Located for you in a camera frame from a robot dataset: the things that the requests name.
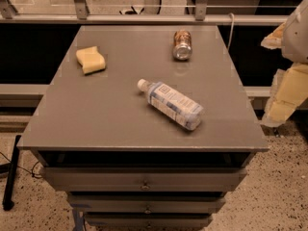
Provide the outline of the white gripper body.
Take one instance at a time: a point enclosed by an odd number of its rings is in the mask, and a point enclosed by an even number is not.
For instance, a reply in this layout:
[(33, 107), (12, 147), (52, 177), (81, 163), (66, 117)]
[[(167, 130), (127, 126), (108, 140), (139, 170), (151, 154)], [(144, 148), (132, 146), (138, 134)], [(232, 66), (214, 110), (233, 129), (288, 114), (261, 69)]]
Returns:
[(282, 56), (294, 63), (308, 64), (308, 0), (302, 0), (286, 21)]

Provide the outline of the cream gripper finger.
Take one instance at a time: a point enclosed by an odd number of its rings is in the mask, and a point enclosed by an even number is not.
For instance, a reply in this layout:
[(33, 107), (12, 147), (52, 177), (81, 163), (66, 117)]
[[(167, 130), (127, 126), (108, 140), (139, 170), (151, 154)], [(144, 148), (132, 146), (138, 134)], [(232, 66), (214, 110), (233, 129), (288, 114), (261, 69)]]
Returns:
[(308, 65), (294, 63), (287, 70), (278, 69), (269, 93), (261, 124), (279, 127), (308, 98)]
[(286, 23), (282, 23), (269, 35), (264, 37), (264, 39), (261, 41), (261, 46), (270, 50), (280, 49), (282, 46), (283, 31), (285, 25)]

